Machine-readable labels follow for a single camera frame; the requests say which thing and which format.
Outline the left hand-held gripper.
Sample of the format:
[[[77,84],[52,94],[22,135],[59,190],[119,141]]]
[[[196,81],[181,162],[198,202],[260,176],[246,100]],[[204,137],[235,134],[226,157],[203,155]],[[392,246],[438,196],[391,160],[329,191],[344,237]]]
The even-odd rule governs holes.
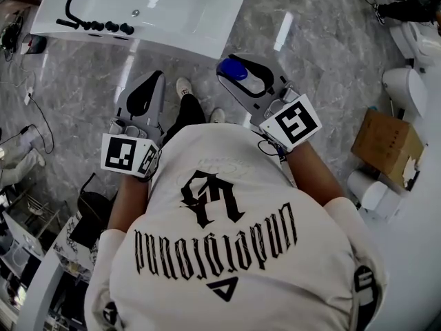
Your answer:
[[[161,157],[158,124],[165,96],[162,71],[144,74],[118,97],[118,112],[102,136],[101,168],[136,178],[152,178]]]

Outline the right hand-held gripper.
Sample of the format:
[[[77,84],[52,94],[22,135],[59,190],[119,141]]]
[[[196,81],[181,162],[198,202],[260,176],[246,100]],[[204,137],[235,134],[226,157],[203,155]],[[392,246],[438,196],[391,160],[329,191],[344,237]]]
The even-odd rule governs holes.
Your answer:
[[[322,129],[308,96],[286,86],[287,76],[275,58],[231,53],[228,66],[217,66],[216,75],[252,116],[263,116],[259,130],[285,152],[291,152]],[[278,93],[278,98],[269,104],[273,94]]]

